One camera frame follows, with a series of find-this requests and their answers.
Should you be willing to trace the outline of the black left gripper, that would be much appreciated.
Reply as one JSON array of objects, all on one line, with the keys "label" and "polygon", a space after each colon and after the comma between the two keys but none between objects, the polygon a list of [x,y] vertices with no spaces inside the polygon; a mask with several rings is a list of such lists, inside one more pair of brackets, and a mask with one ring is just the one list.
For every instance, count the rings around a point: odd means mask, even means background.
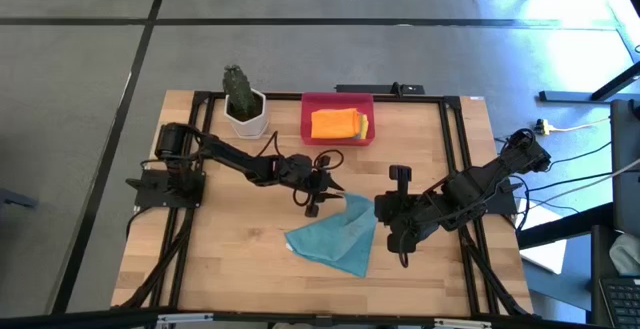
[{"label": "black left gripper", "polygon": [[280,161],[280,184],[293,190],[292,199],[305,209],[306,217],[317,217],[320,203],[344,198],[342,194],[327,193],[328,188],[344,191],[329,175],[329,164],[327,155],[318,155],[312,160],[306,155],[295,154]]}]

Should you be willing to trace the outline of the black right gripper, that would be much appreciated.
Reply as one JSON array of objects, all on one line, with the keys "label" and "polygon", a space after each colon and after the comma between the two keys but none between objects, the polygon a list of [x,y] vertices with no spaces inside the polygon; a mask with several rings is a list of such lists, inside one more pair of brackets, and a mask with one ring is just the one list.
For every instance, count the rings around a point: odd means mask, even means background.
[{"label": "black right gripper", "polygon": [[391,233],[387,237],[387,249],[393,253],[413,253],[416,245],[425,240],[439,224],[438,211],[432,209],[430,197],[444,182],[440,179],[421,194],[409,194],[408,185],[412,179],[412,169],[403,165],[391,165],[389,177],[397,182],[395,191],[374,198],[374,214],[379,222],[386,222]]}]

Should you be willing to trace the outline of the teal microfiber towel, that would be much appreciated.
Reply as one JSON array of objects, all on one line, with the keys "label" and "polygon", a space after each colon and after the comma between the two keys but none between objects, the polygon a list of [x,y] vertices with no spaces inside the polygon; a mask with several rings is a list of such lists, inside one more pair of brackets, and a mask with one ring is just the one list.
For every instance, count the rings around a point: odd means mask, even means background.
[{"label": "teal microfiber towel", "polygon": [[378,223],[374,202],[354,193],[343,198],[344,211],[289,231],[285,239],[301,257],[365,277]]}]

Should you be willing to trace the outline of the orange microfiber towel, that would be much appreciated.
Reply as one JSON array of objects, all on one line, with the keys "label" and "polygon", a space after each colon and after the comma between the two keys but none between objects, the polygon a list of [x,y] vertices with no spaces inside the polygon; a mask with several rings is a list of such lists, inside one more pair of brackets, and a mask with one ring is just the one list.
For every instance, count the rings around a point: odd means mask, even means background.
[{"label": "orange microfiber towel", "polygon": [[321,109],[311,113],[314,139],[351,138],[361,131],[361,114],[355,108]]}]

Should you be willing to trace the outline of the red plastic bin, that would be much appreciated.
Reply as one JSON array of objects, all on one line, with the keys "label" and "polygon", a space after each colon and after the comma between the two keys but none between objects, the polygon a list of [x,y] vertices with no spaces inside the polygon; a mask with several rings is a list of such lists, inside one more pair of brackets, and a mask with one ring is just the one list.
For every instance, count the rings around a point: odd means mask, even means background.
[{"label": "red plastic bin", "polygon": [[[311,137],[311,113],[321,109],[355,108],[368,116],[367,138],[356,136],[343,139],[314,139]],[[301,99],[300,135],[306,145],[367,146],[375,138],[375,111],[373,95],[369,93],[303,93]]]}]

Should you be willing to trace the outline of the white hexagonal plant pot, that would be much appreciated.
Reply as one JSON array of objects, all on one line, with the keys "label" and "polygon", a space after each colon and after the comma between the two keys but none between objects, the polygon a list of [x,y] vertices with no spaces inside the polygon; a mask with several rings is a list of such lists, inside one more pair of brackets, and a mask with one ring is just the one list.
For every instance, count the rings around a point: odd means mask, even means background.
[{"label": "white hexagonal plant pot", "polygon": [[241,139],[260,139],[269,125],[268,102],[266,96],[255,89],[251,89],[251,92],[257,100],[260,113],[245,121],[238,120],[231,115],[232,104],[229,96],[225,96],[224,116],[231,123],[236,135]]}]

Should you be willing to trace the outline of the black beam with silver brackets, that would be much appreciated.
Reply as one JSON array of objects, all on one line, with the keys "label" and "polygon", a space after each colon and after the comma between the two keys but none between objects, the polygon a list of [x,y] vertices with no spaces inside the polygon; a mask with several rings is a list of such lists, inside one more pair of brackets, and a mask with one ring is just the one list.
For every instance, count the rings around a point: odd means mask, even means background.
[{"label": "black beam with silver brackets", "polygon": [[454,318],[444,316],[198,312],[178,311],[169,307],[115,308],[105,311],[0,318],[0,329],[130,329],[152,325],[171,326],[201,322],[283,322],[310,324],[320,328],[337,325],[397,325],[419,326],[427,329],[640,329],[640,323],[607,327],[544,320],[532,315],[478,314],[468,318]]}]

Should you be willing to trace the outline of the green cactus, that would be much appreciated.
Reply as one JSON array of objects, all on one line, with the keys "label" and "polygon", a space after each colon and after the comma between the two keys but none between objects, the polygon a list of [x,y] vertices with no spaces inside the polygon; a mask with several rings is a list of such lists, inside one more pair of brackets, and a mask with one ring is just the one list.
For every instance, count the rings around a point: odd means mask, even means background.
[{"label": "green cactus", "polygon": [[228,65],[224,68],[223,90],[229,97],[233,113],[243,117],[253,117],[257,110],[256,100],[251,91],[248,77],[239,65]]}]

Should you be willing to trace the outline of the black slanted desk bar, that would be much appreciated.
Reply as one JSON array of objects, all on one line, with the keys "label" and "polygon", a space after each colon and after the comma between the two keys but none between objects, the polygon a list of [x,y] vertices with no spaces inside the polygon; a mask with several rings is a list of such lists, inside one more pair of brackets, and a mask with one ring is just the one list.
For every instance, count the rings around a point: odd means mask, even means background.
[{"label": "black slanted desk bar", "polygon": [[586,235],[596,226],[612,228],[614,204],[612,202],[572,214],[561,219],[539,224],[517,235],[520,249],[529,249],[552,242]]}]

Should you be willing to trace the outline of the black desk foot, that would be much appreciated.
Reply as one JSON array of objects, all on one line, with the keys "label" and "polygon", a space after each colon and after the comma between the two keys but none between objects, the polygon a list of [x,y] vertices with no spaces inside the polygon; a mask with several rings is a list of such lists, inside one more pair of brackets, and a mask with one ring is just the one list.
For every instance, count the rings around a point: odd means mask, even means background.
[{"label": "black desk foot", "polygon": [[621,72],[594,92],[540,91],[542,102],[604,104],[613,100],[640,102],[640,94],[621,94],[630,84],[640,80],[640,61]]}]

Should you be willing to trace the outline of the dark grey monitor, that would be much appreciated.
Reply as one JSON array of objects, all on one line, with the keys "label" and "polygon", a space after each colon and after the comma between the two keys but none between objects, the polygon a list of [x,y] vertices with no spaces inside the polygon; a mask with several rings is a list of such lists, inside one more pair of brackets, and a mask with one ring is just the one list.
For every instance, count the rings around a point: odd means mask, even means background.
[{"label": "dark grey monitor", "polygon": [[614,224],[617,229],[640,238],[640,104],[615,100],[611,103],[612,180]]}]

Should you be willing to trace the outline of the grey cloth bundle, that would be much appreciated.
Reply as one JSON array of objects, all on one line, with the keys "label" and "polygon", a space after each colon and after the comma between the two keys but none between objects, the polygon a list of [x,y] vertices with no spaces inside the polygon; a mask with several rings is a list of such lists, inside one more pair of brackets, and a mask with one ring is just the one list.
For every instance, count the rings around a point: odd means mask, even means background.
[{"label": "grey cloth bundle", "polygon": [[612,244],[609,256],[621,276],[640,276],[640,239],[621,234]]}]

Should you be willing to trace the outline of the black keyboard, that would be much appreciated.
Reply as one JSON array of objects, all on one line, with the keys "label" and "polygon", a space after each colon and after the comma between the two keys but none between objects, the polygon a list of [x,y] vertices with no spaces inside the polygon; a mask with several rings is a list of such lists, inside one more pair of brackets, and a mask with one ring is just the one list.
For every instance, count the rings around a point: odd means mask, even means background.
[{"label": "black keyboard", "polygon": [[616,329],[640,329],[640,276],[621,276],[609,250],[621,232],[592,229],[592,299],[589,322]]}]

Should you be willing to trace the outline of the grey chair foot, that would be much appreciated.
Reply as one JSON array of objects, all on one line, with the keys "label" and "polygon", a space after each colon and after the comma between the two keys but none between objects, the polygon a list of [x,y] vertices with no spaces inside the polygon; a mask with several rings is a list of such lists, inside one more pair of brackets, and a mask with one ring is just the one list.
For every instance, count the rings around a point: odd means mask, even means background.
[{"label": "grey chair foot", "polygon": [[8,189],[0,188],[0,209],[2,209],[5,205],[10,204],[33,208],[38,204],[38,201],[36,199],[18,194]]}]

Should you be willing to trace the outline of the black aluminium table frame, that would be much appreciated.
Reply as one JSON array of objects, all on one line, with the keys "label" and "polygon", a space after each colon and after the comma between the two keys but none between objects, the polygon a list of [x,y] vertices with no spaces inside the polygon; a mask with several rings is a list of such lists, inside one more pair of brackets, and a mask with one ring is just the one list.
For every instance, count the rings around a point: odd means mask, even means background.
[{"label": "black aluminium table frame", "polygon": [[[315,157],[326,147],[307,146],[300,137],[301,94],[285,100],[268,97],[268,134],[279,131],[285,155]],[[496,148],[484,98],[460,98],[470,161],[483,165]],[[420,193],[449,169],[437,103],[376,102],[376,135],[362,147],[339,147],[343,165],[333,172],[346,190],[373,198],[392,190],[388,167],[413,169],[410,190]],[[317,316],[387,315],[468,317],[461,249],[457,233],[440,229],[420,243],[402,268],[386,249],[388,228],[377,225],[366,278],[295,255],[286,248],[285,232],[344,209],[328,200],[318,219],[281,186],[257,188],[244,176],[207,161],[207,192],[195,210],[178,309],[208,312],[314,314]],[[158,259],[167,221],[166,209],[151,209],[132,224],[112,305],[128,300]],[[484,229],[493,270],[517,303],[532,311],[529,290],[513,228],[499,215],[486,215]]]}]

